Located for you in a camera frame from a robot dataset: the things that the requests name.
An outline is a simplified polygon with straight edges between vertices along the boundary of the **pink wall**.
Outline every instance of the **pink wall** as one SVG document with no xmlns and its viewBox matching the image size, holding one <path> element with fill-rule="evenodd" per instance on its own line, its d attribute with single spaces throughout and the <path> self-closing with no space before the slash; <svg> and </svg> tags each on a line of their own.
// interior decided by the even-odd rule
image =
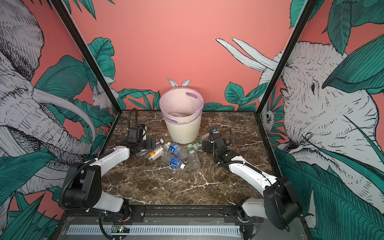
<svg viewBox="0 0 384 240">
<path fill-rule="evenodd" d="M 94 1 L 96 19 L 84 7 L 80 12 L 73 2 L 71 9 L 87 44 L 99 37 L 111 40 L 116 67 L 111 87 L 116 91 L 133 88 L 164 93 L 170 89 L 167 78 L 179 86 L 191 79 L 189 86 L 200 91 L 206 103 L 233 105 L 224 97 L 229 82 L 241 85 L 247 94 L 257 86 L 261 73 L 239 64 L 215 39 L 233 43 L 231 38 L 236 37 L 273 58 L 284 49 L 292 31 L 289 1 L 114 3 Z M 127 109 L 133 107 L 124 101 Z"/>
</svg>

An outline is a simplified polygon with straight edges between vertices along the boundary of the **wall mural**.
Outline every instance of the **wall mural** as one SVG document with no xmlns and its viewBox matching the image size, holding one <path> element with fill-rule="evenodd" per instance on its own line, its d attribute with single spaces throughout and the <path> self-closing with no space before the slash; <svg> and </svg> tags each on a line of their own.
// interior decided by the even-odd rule
<svg viewBox="0 0 384 240">
<path fill-rule="evenodd" d="M 21 0 L 1 0 L 0 9 L 0 239 L 47 239 L 58 223 L 56 216 L 38 212 L 44 195 L 31 204 L 25 196 L 50 191 L 58 202 L 68 167 L 100 152 L 116 111 L 88 64 L 69 55 L 46 69 L 33 86 L 43 31 Z M 113 79 L 110 41 L 97 38 L 89 47 L 103 61 L 106 80 Z M 76 98 L 88 83 L 96 90 L 98 105 Z M 63 126 L 66 120 L 80 122 L 86 137 L 71 136 Z M 18 210 L 10 210 L 12 201 Z"/>
<path fill-rule="evenodd" d="M 293 0 L 291 20 L 305 1 Z M 313 17 L 324 1 L 318 1 Z M 331 44 L 300 41 L 262 112 L 282 174 L 304 208 L 314 239 L 384 239 L 384 154 L 376 139 L 384 89 L 384 34 L 347 55 L 351 28 L 384 23 L 382 0 L 334 0 Z M 218 40 L 269 82 L 273 60 L 233 39 L 253 59 Z"/>
</svg>

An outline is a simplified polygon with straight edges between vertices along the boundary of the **bottle with blue label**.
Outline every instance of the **bottle with blue label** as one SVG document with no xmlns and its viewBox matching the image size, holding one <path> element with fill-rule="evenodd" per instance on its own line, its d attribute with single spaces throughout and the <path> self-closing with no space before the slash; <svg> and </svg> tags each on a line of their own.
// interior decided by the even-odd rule
<svg viewBox="0 0 384 240">
<path fill-rule="evenodd" d="M 161 156 L 161 160 L 163 160 L 166 164 L 169 164 L 175 170 L 185 168 L 185 164 L 183 163 L 183 161 L 175 155 L 170 154 L 169 152 L 164 153 Z"/>
<path fill-rule="evenodd" d="M 173 155 L 179 157 L 181 160 L 184 160 L 184 159 L 187 158 L 187 156 L 188 156 L 187 150 L 185 150 L 182 147 L 180 147 L 177 143 L 168 142 L 167 144 L 169 146 L 168 151 L 170 153 L 172 153 Z"/>
</svg>

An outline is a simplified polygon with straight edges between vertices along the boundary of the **tabletop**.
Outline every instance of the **tabletop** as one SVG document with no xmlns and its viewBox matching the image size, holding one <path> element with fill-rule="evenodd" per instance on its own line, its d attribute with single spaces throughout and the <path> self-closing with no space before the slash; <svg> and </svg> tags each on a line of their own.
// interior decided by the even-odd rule
<svg viewBox="0 0 384 240">
<path fill-rule="evenodd" d="M 126 138 L 128 114 L 125 111 L 118 119 L 105 151 Z M 139 111 L 138 123 L 147 126 L 149 137 L 173 142 L 161 112 Z M 212 125 L 230 127 L 233 142 L 228 149 L 238 152 L 259 169 L 273 174 L 253 113 L 203 112 L 196 141 Z M 229 139 L 229 132 L 225 128 L 220 132 Z M 178 171 L 173 171 L 160 158 L 150 163 L 145 157 L 132 156 L 103 176 L 102 188 L 105 192 L 129 199 L 131 204 L 231 205 L 248 197 L 263 198 L 241 177 L 217 167 L 211 154 L 203 153 L 200 149 L 198 156 L 200 169 Z"/>
</svg>

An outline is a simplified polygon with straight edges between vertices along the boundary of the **trash can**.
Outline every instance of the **trash can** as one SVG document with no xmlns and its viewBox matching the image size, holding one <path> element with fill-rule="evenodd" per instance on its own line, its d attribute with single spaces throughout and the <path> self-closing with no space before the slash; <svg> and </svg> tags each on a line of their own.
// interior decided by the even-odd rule
<svg viewBox="0 0 384 240">
<path fill-rule="evenodd" d="M 173 141 L 187 144 L 197 138 L 203 107 L 203 97 L 192 88 L 172 88 L 161 96 L 161 114 Z"/>
</svg>

